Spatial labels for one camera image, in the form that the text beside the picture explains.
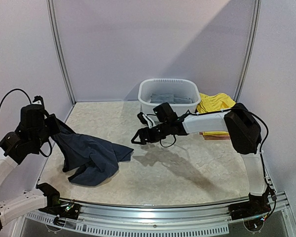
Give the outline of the navy blue tank top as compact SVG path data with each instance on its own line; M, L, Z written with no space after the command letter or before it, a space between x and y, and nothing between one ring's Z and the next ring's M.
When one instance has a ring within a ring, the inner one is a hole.
M74 132L58 121L60 133L52 136L64 156L62 171L75 173L68 181L75 185L95 187L114 176L119 163L130 161L134 149L110 141Z

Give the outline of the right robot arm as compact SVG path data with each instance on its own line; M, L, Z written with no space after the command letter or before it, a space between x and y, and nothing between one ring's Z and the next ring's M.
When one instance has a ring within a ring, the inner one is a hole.
M262 158L264 139L261 137L261 127L258 117L243 104L236 103L231 108L203 114L187 111L178 116L169 103L162 103L153 112L158 124L153 124L144 113L137 115L146 126L135 133L131 143L145 145L160 143L169 135L176 138L199 132L225 131L229 134L234 150L244 161L249 180L249 201L236 209L245 210L249 215L270 210L270 187Z

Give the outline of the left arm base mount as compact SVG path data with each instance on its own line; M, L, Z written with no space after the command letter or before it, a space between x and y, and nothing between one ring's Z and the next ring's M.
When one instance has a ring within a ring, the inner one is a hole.
M59 201L54 206L39 209L41 212L54 215L52 224L60 227L65 225L67 219L78 220L80 210L81 205L75 200Z

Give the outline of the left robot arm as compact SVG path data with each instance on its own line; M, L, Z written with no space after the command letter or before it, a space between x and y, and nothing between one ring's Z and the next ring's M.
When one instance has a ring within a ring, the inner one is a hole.
M44 143L60 132L54 114L49 114L44 105L34 102L21 109L20 123L15 131L7 133L0 141L0 186L7 176L29 154L40 154ZM48 183L15 198L0 201L0 231L12 220L37 209L60 214L64 209L60 193Z

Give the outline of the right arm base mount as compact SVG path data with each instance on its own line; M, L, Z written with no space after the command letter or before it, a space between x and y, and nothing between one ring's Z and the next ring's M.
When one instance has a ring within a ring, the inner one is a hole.
M276 200L271 208L268 195L254 196L249 194L248 201L231 204L228 211L233 221L242 219L246 230L255 233L262 230L275 207Z

